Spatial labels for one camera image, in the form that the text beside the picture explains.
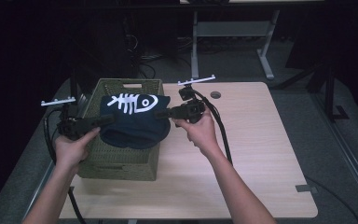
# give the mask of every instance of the hand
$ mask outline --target hand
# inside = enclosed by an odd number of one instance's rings
[[[57,162],[56,167],[76,174],[78,164],[89,155],[87,143],[98,135],[101,128],[95,128],[81,138],[72,141],[61,135],[55,140]]]
[[[221,152],[217,144],[216,132],[211,110],[208,107],[202,114],[201,119],[195,123],[189,123],[184,119],[172,119],[172,121],[187,131],[187,138],[199,147],[204,156],[209,156],[214,152]]]

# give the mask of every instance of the person's left hand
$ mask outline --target person's left hand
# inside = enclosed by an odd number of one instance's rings
[[[87,143],[98,135],[101,128],[95,128],[81,138],[72,141],[61,135],[55,140],[57,162],[56,167],[76,174],[78,164],[89,155]]]

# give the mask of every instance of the wooden table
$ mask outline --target wooden table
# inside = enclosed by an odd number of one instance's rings
[[[169,107],[183,103],[176,84],[163,85]],[[269,90],[260,82],[196,83],[210,99],[227,131],[234,167],[274,217],[315,217],[309,191],[297,192],[306,180]],[[220,99],[210,97],[219,91]],[[219,144],[224,150],[216,124]],[[84,218],[207,219],[230,218],[209,162],[172,124],[161,142],[156,181],[82,179],[72,182]],[[66,200],[61,218],[76,218]]]

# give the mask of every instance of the wire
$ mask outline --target wire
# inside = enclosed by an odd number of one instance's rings
[[[223,144],[225,145],[227,160],[233,165],[232,159],[231,159],[231,152],[230,152],[229,146],[228,146],[226,129],[225,129],[225,126],[223,125],[223,122],[220,118],[219,111],[217,110],[216,106],[214,106],[211,102],[209,102],[209,100],[206,97],[204,97],[201,93],[199,93],[198,91],[195,91],[195,90],[192,90],[192,91],[195,92],[202,99],[202,101],[208,106],[208,108],[211,110],[217,124],[219,125],[220,133],[222,134]]]
[[[132,49],[136,49],[138,47],[138,43],[139,43],[138,38],[136,38],[135,35],[127,35],[127,37],[132,37],[135,40],[135,46]]]
[[[200,53],[200,54],[217,54],[217,53],[224,52],[227,50],[227,48],[224,48],[220,43],[216,43],[215,40],[211,41],[209,43],[209,45],[206,45],[205,42],[207,42],[207,41],[205,40],[200,43],[200,46],[199,46],[200,49],[199,49],[198,53]]]
[[[50,132],[49,132],[49,125],[48,125],[48,119],[51,116],[52,113],[54,112],[59,112],[61,111],[60,108],[54,108],[53,110],[51,110],[44,118],[43,123],[44,123],[44,134],[45,134],[45,140],[46,140],[46,145],[48,146],[48,153],[50,154],[51,159],[53,160],[54,164],[56,163],[56,153],[54,150],[54,146],[52,144],[52,140],[50,137]]]
[[[152,76],[152,77],[148,77],[148,76],[146,75],[146,73],[145,73],[143,70],[140,69],[140,70],[139,70],[139,73],[141,73],[145,78],[151,78],[151,79],[153,79],[153,78],[156,77],[156,69],[155,69],[153,66],[151,66],[151,65],[149,65],[149,64],[145,64],[145,63],[140,63],[139,65],[146,66],[146,67],[150,68],[150,69],[153,71],[153,76]]]
[[[352,213],[353,217],[356,219],[357,223],[358,223],[358,216],[356,215],[356,213],[353,211],[353,209],[343,200],[341,199],[338,195],[336,195],[335,192],[333,192],[331,189],[327,188],[326,186],[324,186],[323,184],[321,184],[320,182],[310,178],[307,175],[304,175],[305,178],[307,178],[308,180],[312,181],[313,183],[317,184],[319,187],[321,187],[322,189],[326,190],[327,192],[329,192],[331,195],[333,195],[337,200],[339,200],[342,204],[344,204],[345,207],[347,207],[347,209]]]
[[[50,132],[49,132],[49,125],[48,125],[48,119],[51,116],[52,113],[54,112],[59,112],[62,111],[60,108],[54,108],[53,110],[51,110],[44,118],[43,120],[43,124],[44,124],[44,134],[45,134],[45,141],[46,144],[48,146],[48,153],[51,157],[51,159],[53,160],[54,165],[56,164],[57,161],[57,156],[55,153],[55,149],[52,143],[52,138],[50,137]],[[73,189],[69,188],[68,190],[68,195],[69,195],[69,199],[71,200],[72,206],[74,207],[75,210],[75,214],[77,216],[77,220],[81,223],[81,224],[86,224],[86,221],[84,220],[84,218],[81,216],[79,208],[77,206],[76,203],[76,199],[75,199],[75,195],[73,193]]]

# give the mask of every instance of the white fish bone graphic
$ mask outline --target white fish bone graphic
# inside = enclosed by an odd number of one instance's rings
[[[132,114],[133,113],[142,113],[145,111],[149,111],[150,109],[152,109],[155,105],[157,105],[158,103],[158,98],[155,95],[147,95],[150,96],[151,98],[153,98],[154,102],[152,104],[150,104],[150,100],[144,98],[141,102],[142,106],[144,106],[144,108],[140,108],[138,106],[138,98],[139,98],[139,94],[128,94],[128,93],[121,93],[118,97],[116,96],[112,96],[112,101],[109,102],[107,105],[111,106],[113,104],[115,104],[116,102],[118,102],[118,109],[121,109],[122,105],[124,105],[123,108],[123,112],[124,114]]]

